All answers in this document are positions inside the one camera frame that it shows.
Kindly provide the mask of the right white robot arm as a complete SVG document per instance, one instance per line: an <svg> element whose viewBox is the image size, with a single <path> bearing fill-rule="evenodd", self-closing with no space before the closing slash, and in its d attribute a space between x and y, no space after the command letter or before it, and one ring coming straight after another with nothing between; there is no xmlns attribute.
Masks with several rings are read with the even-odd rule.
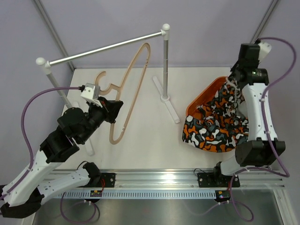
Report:
<svg viewBox="0 0 300 225"><path fill-rule="evenodd" d="M266 90L268 73L258 67L270 51L271 45L262 41L240 46L238 60L230 76L236 80L245 99L238 110L248 118L248 140L236 145L233 157L214 167L212 180L217 186L223 186L229 181L229 176L243 167L271 165L285 151L285 142L278 140L271 119Z"/></svg>

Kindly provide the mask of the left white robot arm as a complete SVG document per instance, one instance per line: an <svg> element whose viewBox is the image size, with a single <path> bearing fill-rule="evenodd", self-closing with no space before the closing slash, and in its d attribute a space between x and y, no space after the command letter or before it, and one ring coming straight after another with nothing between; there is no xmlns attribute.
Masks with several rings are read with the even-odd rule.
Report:
<svg viewBox="0 0 300 225"><path fill-rule="evenodd" d="M93 162L60 179L45 182L45 177L79 151L90 136L106 121L115 123L123 101L99 97L103 106L90 103L87 112L81 108L67 109L58 118L58 127L41 143L29 174L12 192L12 184L1 186L6 194L0 211L5 218L26 218L37 212L53 197L76 187L95 187L101 181L101 172Z"/></svg>

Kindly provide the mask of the beige wooden hanger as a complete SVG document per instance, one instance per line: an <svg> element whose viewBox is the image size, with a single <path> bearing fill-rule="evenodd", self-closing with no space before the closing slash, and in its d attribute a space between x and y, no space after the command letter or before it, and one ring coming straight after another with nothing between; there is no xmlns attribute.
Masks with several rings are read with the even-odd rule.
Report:
<svg viewBox="0 0 300 225"><path fill-rule="evenodd" d="M150 61L151 47L149 43L143 43L140 48L137 50L135 56L132 58L129 63L124 75L120 81L109 82L106 87L101 88L100 95L107 97L108 95L115 94L114 100L123 101L125 112L127 115L121 116L121 121L124 122L121 131L116 131L115 126L117 123L110 125L109 131L109 142L112 145L118 144L122 139L130 122L132 112L137 101L146 70ZM135 73L132 72L132 69L135 67L138 59L144 59L143 66L141 71L138 72L137 78L134 78Z"/></svg>

